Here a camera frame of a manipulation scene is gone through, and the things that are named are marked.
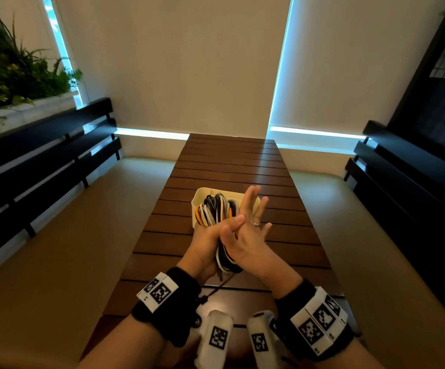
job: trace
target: green plant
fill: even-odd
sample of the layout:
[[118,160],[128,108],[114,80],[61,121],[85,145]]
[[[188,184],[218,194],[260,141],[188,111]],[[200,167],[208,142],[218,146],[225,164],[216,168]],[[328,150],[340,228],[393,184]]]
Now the green plant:
[[64,94],[82,78],[80,70],[66,70],[61,58],[48,69],[41,51],[25,49],[17,41],[14,23],[10,31],[0,19],[0,108]]

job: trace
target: table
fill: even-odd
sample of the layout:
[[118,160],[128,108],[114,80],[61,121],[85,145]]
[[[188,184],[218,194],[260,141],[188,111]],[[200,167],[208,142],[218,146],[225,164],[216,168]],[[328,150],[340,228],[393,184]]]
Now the table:
[[[349,313],[349,322],[356,334],[360,334],[275,142],[190,134],[84,355],[130,313],[137,302],[136,294],[159,272],[176,266],[186,252],[193,234],[191,200],[195,191],[199,187],[210,187],[244,193],[250,185],[261,185],[261,197],[269,197],[262,223],[273,223],[267,237],[270,248],[300,275],[333,296]],[[210,278],[202,293],[208,294],[219,284],[217,276]],[[259,310],[276,313],[267,287],[249,273],[239,273],[198,311],[207,315],[211,310],[221,310],[234,317],[226,367],[255,367],[246,322]],[[158,367],[173,367],[183,357],[196,352],[197,345],[194,332],[183,348],[169,343]]]

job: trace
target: white planter box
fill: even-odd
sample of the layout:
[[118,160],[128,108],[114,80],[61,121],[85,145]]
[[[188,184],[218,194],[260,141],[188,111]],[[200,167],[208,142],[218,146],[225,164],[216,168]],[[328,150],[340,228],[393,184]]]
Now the white planter box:
[[61,96],[34,100],[34,105],[25,103],[1,109],[0,116],[6,117],[6,119],[0,118],[3,122],[3,125],[0,126],[0,133],[75,108],[74,96],[76,94],[78,92],[69,92]]

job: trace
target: black wristband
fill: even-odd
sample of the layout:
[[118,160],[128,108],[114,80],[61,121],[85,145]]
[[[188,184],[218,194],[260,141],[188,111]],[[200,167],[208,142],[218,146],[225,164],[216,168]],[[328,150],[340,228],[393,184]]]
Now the black wristband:
[[[321,294],[322,297],[323,295],[326,295],[323,289],[320,290],[323,293]],[[322,351],[318,354],[312,349],[311,344],[314,342],[314,337],[310,340],[307,340],[303,336],[303,332],[300,333],[297,325],[291,322],[291,318],[300,313],[301,310],[304,310],[306,304],[312,300],[316,293],[317,290],[315,289],[313,284],[305,279],[296,289],[291,291],[285,297],[276,299],[275,305],[277,306],[279,317],[277,320],[273,320],[271,322],[270,327],[274,331],[274,333],[281,339],[284,345],[289,349],[289,351],[291,351],[293,355],[296,356],[297,359],[306,357],[314,362],[320,362],[327,360],[344,350],[354,339],[354,333],[352,332],[350,326],[346,324],[340,334],[333,337],[333,344],[330,347],[326,348],[325,351]],[[327,301],[332,300],[332,298],[330,298],[328,295],[326,295],[326,297],[328,298],[326,299]],[[337,311],[339,311],[340,315],[344,313],[343,311],[340,312],[340,307],[336,305],[335,302],[333,302],[331,305],[333,305],[333,307],[336,309],[333,312],[329,308],[330,305],[328,307],[324,305],[323,307],[320,307],[320,309],[328,311],[331,315],[333,315],[333,313]],[[312,325],[318,328],[320,323],[315,322],[317,322],[317,320],[315,320]],[[320,334],[321,336],[323,336],[324,331],[321,331],[321,333],[318,332],[316,337],[320,337]]]
[[133,307],[132,316],[137,321],[151,323],[173,346],[183,347],[196,318],[197,297],[202,289],[194,278],[178,267],[171,268],[166,275],[177,285],[177,289],[154,312],[139,300]]

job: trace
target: cable bundle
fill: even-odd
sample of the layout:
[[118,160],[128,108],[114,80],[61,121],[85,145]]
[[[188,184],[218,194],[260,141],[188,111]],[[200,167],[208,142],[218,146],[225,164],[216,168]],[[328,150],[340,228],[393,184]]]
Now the cable bundle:
[[[238,202],[232,199],[228,200],[224,194],[218,193],[214,196],[208,195],[203,204],[195,208],[195,218],[200,225],[208,227],[229,217],[238,216],[239,211]],[[240,273],[242,271],[220,240],[215,259],[219,268],[225,273]]]

